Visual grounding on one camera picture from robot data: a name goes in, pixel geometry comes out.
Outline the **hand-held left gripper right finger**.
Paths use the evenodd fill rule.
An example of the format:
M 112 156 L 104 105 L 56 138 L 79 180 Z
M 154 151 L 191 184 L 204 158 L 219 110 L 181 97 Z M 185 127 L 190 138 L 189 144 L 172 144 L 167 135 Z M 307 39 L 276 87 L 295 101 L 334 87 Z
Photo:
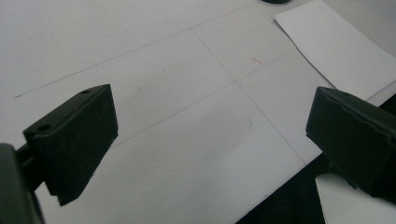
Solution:
M 375 106 L 318 87 L 305 132 L 353 187 L 396 204 L 396 95 Z

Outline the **white paper sheet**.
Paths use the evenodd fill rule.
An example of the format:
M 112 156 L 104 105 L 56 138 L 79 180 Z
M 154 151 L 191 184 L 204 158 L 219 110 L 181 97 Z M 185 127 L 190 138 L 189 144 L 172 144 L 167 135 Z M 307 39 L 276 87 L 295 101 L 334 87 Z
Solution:
M 373 105 L 396 94 L 396 58 L 322 0 L 275 15 L 305 58 L 339 91 Z

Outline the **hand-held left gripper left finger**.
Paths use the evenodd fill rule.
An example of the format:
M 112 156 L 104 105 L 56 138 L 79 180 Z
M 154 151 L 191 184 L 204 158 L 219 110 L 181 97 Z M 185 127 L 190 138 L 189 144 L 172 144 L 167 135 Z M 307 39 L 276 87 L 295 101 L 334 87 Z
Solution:
M 60 205 L 77 199 L 118 137 L 111 86 L 89 88 L 23 131 L 22 160 L 39 171 Z

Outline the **large white table cover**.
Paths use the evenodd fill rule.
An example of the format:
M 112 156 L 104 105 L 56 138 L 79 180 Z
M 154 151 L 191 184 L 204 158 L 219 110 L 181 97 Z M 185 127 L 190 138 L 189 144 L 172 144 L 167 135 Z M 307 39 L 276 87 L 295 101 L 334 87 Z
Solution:
M 323 77 L 262 0 L 0 0 L 0 142 L 109 84 L 119 135 L 48 224 L 235 224 L 318 155 Z

